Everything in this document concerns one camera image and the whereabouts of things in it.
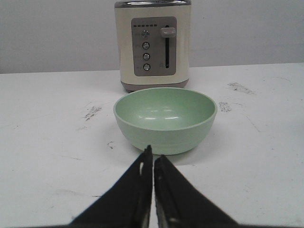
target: table surface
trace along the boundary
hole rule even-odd
[[[304,63],[190,68],[186,88],[218,113],[169,159],[237,222],[303,227]],[[119,71],[0,75],[1,227],[67,224],[118,180],[140,153],[113,114],[126,94]]]

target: cream toaster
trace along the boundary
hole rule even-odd
[[[186,85],[190,13],[190,0],[115,3],[121,83],[127,91]]]

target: toaster knob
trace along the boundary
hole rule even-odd
[[[147,30],[142,31],[142,38],[147,39],[150,36],[150,32]]]
[[[176,37],[176,29],[174,27],[161,28],[160,33],[163,38]]]

